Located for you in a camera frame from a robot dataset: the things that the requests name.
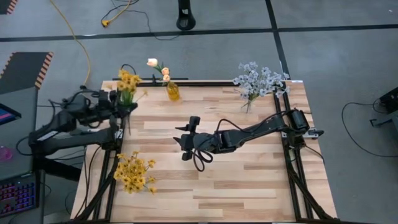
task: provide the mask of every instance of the yellow liquid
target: yellow liquid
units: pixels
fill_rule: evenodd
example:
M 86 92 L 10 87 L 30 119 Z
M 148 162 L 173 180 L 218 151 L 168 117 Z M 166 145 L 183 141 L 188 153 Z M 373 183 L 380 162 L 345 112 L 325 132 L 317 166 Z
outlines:
M 180 99 L 180 91 L 178 90 L 177 84 L 168 84 L 167 85 L 167 94 L 169 99 L 172 101 L 176 101 Z

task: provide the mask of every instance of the orange and black hazard stripe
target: orange and black hazard stripe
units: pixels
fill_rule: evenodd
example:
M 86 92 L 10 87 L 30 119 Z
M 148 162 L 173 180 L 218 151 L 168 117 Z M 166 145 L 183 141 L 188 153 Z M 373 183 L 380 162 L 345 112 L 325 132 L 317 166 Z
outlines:
M 1 0 L 0 1 L 0 14 L 11 14 L 16 5 L 18 0 Z
M 32 87 L 40 89 L 52 57 L 52 52 L 13 53 L 0 78 L 0 94 Z
M 43 66 L 40 69 L 39 75 L 37 76 L 36 82 L 35 82 L 35 86 L 40 89 L 42 87 L 44 78 L 45 78 L 45 74 L 47 73 L 47 70 L 49 69 L 51 60 L 52 60 L 52 56 L 54 55 L 53 52 L 49 52 L 44 59 L 43 62 Z

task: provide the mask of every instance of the pink object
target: pink object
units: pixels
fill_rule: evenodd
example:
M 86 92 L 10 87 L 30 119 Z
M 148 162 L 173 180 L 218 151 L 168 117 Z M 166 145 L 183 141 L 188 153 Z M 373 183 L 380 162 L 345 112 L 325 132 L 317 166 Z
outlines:
M 11 149 L 5 146 L 0 146 L 0 161 L 7 161 L 11 158 L 12 158 Z

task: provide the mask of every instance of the yellow cable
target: yellow cable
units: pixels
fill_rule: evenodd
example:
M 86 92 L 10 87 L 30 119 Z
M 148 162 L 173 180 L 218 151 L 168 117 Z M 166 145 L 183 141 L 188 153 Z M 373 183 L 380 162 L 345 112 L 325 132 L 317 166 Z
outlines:
M 88 71 L 87 71 L 87 76 L 86 76 L 86 80 L 84 82 L 84 86 L 87 83 L 88 78 L 90 77 L 90 70 L 91 70 L 91 62 L 90 62 L 90 56 L 88 56 L 88 52 L 85 48 L 85 46 L 83 46 L 83 44 L 76 38 L 76 35 L 72 29 L 72 27 L 70 26 L 67 18 L 65 18 L 65 16 L 62 14 L 61 10 L 55 5 L 55 3 L 53 2 L 53 0 L 50 0 L 51 4 L 54 6 L 54 8 L 58 11 L 58 13 L 62 16 L 63 20 L 67 23 L 70 32 L 72 33 L 73 38 L 75 39 L 75 41 L 82 47 L 82 49 L 85 51 L 86 54 L 86 58 L 87 58 L 87 64 L 88 64 Z
M 103 26 L 107 27 L 112 21 L 114 21 L 116 18 L 118 18 L 126 9 L 129 8 L 130 3 L 131 3 L 131 0 L 129 0 L 126 7 L 124 7 L 124 9 L 122 11 L 120 11 L 119 13 L 117 13 L 112 19 L 101 22 L 103 24 Z

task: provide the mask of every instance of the black stand base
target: black stand base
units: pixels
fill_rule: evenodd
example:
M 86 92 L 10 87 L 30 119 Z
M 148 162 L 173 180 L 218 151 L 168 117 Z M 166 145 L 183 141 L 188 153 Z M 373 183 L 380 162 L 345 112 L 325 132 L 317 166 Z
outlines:
M 47 174 L 62 177 L 67 180 L 79 181 L 81 169 L 62 164 L 44 157 L 34 158 L 34 170 L 44 170 Z
M 190 0 L 178 0 L 177 28 L 182 31 L 192 30 L 197 24 L 191 11 Z

